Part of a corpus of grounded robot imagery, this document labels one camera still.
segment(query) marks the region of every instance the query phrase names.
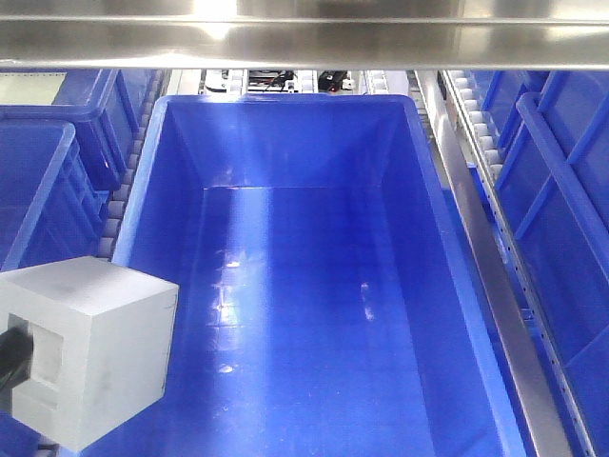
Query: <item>plastic tote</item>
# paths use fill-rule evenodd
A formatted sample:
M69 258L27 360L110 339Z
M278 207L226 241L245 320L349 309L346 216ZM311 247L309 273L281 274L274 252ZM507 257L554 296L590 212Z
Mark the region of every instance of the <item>plastic tote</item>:
M520 118L516 102L526 92L539 92L548 77L549 71L502 70L495 71L488 92L482 103L482 110L491 115L499 134L497 146L501 153L509 147Z
M524 455L407 98L161 99L113 262L179 310L165 397L84 457Z
M144 116L150 116L156 96L163 84L161 70L124 69L118 74L124 97L129 100L129 121L135 129L145 126Z
M565 155L581 140L606 144L609 71L552 71L541 92L539 112Z
M0 104L0 118L58 119L76 127L81 157L91 183L98 190L118 189L127 169L126 161L137 126L130 116L133 107L117 82L119 70L55 70L65 78L50 102L35 101L24 105ZM2 70L6 84L24 84L17 77L40 78L40 87L47 85L47 70Z
M565 157L537 100L517 104L522 126L496 189L593 446L609 455L609 149L578 143ZM581 175L582 157L595 158L596 180Z
M74 126L0 121L0 270L96 253L106 217Z

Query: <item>blue plastic bin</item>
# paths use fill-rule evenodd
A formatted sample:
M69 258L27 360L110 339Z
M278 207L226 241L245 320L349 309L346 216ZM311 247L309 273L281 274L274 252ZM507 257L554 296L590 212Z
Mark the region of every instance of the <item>blue plastic bin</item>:
M525 455L405 97L161 99L113 262L179 310L165 397L83 456Z
M0 457L32 457L40 435L0 410Z
M119 85L129 100L129 122L135 129L144 127L143 116L150 115L156 95L163 83L161 70L120 70Z
M519 127L516 102L526 92L539 92L549 71L503 70L495 71L490 82L482 110L488 111L497 129L497 146L500 153L511 144Z
M523 123L496 188L597 455L604 456L609 455L609 232L595 204L606 195L595 193L595 200L586 193L536 99L535 93L525 94L517 104ZM602 155L609 161L609 149ZM597 191L607 189L606 171L605 165Z
M134 126L129 122L133 108L119 88L119 70L64 71L66 79L51 105L0 105L0 118L71 122L93 186L118 189L134 139Z
M106 216L74 126L0 121L0 270L96 253Z
M481 104L486 98L494 73L492 70L468 70L465 72L465 77L470 80L470 87L474 91L474 98Z
M541 92L539 111L565 155L579 140L606 144L609 71L552 71Z

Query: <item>black cable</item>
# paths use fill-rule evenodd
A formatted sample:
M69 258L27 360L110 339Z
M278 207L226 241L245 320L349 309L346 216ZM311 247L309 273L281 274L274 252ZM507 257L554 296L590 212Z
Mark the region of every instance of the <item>black cable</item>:
M277 76L275 76L273 79L271 79L270 83L268 83L268 86L266 86L266 89L263 90L263 92L266 92L267 90L269 90L270 88L273 87L273 84L275 84L275 82L281 78L284 75L285 71L280 71Z

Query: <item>metal rail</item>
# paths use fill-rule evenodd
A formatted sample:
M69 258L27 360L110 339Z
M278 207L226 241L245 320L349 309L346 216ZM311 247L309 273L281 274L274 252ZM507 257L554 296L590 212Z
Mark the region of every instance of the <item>metal rail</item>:
M416 76L533 448L540 457L571 456L573 454L550 387L522 320L518 302L448 117L438 86L437 73L417 71Z
M3 0L0 67L609 69L604 0Z

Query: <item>metal frame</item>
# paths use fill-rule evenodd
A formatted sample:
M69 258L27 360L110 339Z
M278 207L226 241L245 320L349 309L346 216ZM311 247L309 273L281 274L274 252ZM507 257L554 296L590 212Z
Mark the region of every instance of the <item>metal frame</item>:
M459 132L462 135L463 139L466 140L469 149L472 152L472 156L476 162L476 167L481 177L482 185L486 193L486 198L488 199L491 205L493 215L500 230L500 237L504 245L507 246L507 255L509 255L511 260L514 262L516 274L521 283L522 292L526 298L529 307L531 308L535 322L540 329L543 347L550 359L554 375L559 381L561 394L569 409L569 414L571 415L571 418L573 420L575 430L580 439L582 448L586 453L585 455L596 456L597 453L594 451L594 448L592 446L589 433L586 430L585 422L583 421L580 409L575 401L573 391L570 388L562 366L560 365L560 358L558 357L558 354L556 352L552 334L547 326L547 320L540 305L539 297L535 292L533 282L531 281L530 273L522 260L520 249L517 243L515 242L512 230L507 223L503 210L501 209L501 203L493 186L495 182L495 176L493 175L492 170L488 167L488 164L484 160L484 152L481 148L481 144L476 139L476 129L474 127L474 122L468 114L464 100L461 97L461 91L455 84L455 78L453 78L449 71L444 71L442 73L442 78L446 84L446 89L449 98L458 112L458 119L460 121L458 124Z
M604 0L5 0L0 67L609 69Z
M448 183L461 215L507 365L537 455L573 455L540 360L521 317L518 302L480 198L448 117L436 71L417 71L417 81Z

